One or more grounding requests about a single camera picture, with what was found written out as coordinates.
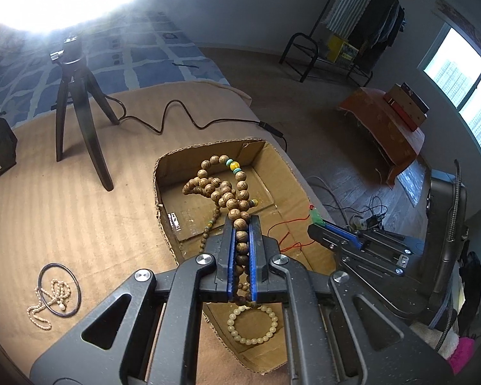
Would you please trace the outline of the gloved right hand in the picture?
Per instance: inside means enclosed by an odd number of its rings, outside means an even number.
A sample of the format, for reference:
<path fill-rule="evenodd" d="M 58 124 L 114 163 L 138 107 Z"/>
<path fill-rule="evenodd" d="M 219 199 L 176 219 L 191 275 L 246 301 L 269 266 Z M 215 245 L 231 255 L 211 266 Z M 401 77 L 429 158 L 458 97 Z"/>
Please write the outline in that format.
<path fill-rule="evenodd" d="M 441 339 L 442 331 L 437 329 L 429 329 L 427 325 L 414 321 L 410 325 L 411 330 L 417 334 L 428 346 L 432 349 L 436 349 L 438 342 Z M 453 357 L 461 350 L 461 339 L 457 334 L 456 329 L 451 328 L 448 330 L 447 335 L 442 342 L 441 346 L 437 349 L 437 352 L 445 359 Z"/>

